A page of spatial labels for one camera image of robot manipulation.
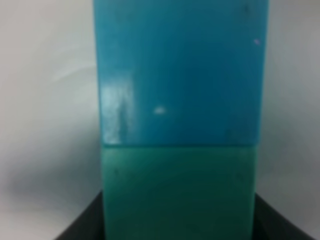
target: gray wall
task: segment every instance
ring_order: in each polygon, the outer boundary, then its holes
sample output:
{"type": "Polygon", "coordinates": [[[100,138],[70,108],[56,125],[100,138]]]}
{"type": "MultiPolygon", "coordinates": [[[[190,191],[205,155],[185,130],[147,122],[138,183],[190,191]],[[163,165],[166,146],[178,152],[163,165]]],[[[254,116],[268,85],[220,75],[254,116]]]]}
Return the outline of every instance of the gray wall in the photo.
{"type": "Polygon", "coordinates": [[[271,0],[258,192],[320,239],[320,1],[271,0]]]}
{"type": "MultiPolygon", "coordinates": [[[[320,239],[320,0],[271,0],[258,192],[320,239]]],[[[91,0],[0,1],[0,239],[51,240],[98,193],[91,0]]]]}

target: blue block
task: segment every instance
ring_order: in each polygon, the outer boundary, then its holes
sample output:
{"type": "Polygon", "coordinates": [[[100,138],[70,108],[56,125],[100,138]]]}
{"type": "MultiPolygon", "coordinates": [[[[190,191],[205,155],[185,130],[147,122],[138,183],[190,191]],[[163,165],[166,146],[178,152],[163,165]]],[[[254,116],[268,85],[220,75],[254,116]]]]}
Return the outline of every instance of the blue block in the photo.
{"type": "Polygon", "coordinates": [[[267,0],[95,0],[108,146],[255,145],[267,0]]]}

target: white speck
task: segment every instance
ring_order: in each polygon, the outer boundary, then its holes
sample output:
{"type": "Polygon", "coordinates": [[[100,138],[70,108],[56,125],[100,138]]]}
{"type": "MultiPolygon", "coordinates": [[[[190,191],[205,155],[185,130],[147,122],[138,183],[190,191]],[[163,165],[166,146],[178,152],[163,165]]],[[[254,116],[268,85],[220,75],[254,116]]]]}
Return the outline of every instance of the white speck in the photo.
{"type": "Polygon", "coordinates": [[[155,115],[163,115],[166,113],[166,108],[163,107],[163,106],[157,106],[154,110],[153,110],[153,113],[155,115]]]}
{"type": "Polygon", "coordinates": [[[255,45],[258,45],[258,46],[260,46],[260,44],[261,44],[261,41],[258,38],[253,40],[253,42],[254,42],[255,45]]]}

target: black stand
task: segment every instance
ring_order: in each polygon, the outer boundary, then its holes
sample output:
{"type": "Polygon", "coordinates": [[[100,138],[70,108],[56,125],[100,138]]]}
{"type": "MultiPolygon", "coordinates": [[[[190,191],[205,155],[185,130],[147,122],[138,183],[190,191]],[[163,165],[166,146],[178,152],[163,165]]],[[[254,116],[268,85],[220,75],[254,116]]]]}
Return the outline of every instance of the black stand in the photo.
{"type": "MultiPolygon", "coordinates": [[[[56,240],[105,240],[101,193],[56,240]]],[[[313,240],[313,238],[293,226],[256,195],[252,240],[313,240]]]]}

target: teal block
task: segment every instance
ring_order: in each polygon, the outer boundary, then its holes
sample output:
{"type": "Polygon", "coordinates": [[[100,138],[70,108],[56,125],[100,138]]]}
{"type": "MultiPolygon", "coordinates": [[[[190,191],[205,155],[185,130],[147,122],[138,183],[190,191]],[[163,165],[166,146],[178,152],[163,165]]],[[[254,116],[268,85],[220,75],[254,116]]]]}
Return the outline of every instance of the teal block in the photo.
{"type": "Polygon", "coordinates": [[[255,147],[102,150],[108,240],[250,240],[255,147]]]}

